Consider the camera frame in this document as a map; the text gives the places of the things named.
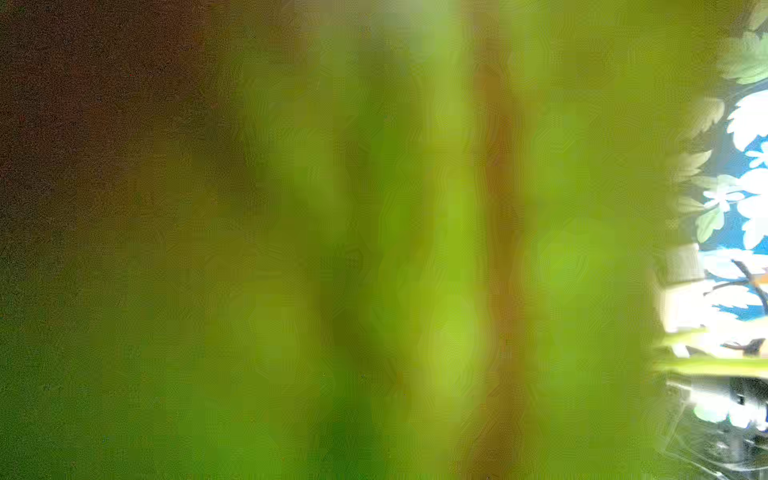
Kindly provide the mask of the blue rose stem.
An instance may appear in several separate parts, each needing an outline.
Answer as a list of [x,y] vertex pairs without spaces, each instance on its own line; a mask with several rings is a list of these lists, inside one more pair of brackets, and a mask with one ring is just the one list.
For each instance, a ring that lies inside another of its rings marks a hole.
[[5,1],[5,479],[650,479],[744,1]]

